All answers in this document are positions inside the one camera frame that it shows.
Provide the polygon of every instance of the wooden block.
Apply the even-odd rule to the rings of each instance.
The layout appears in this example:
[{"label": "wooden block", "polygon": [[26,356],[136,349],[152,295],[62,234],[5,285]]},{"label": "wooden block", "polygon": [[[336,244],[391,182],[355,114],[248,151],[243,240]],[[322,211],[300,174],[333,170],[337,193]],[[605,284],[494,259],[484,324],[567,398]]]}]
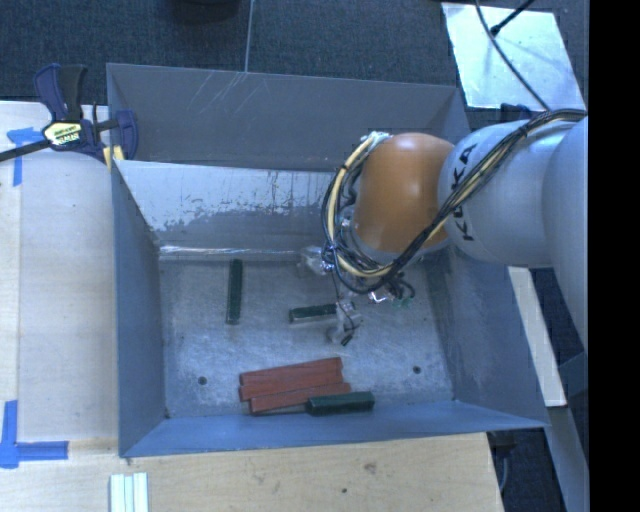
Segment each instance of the wooden block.
[{"label": "wooden block", "polygon": [[251,399],[251,402],[249,403],[249,410],[252,414],[256,414],[259,412],[271,411],[273,409],[280,409],[282,407],[302,405],[312,397],[337,395],[349,393],[350,391],[351,385],[349,383],[339,382],[337,384],[329,384],[327,386],[297,389],[287,393],[258,396]]},{"label": "wooden block", "polygon": [[247,384],[240,387],[240,400],[250,400],[257,396],[285,393],[296,389],[313,388],[328,384],[342,382],[342,370],[331,369],[329,371],[316,371],[314,373],[300,374],[293,377],[273,378],[258,384]]},{"label": "wooden block", "polygon": [[290,364],[286,366],[277,366],[264,370],[255,370],[240,374],[240,384],[261,384],[272,379],[296,378],[298,375],[308,375],[325,370],[342,369],[342,359],[339,357],[329,357],[327,359],[318,359],[316,361],[308,361],[306,363]]}]

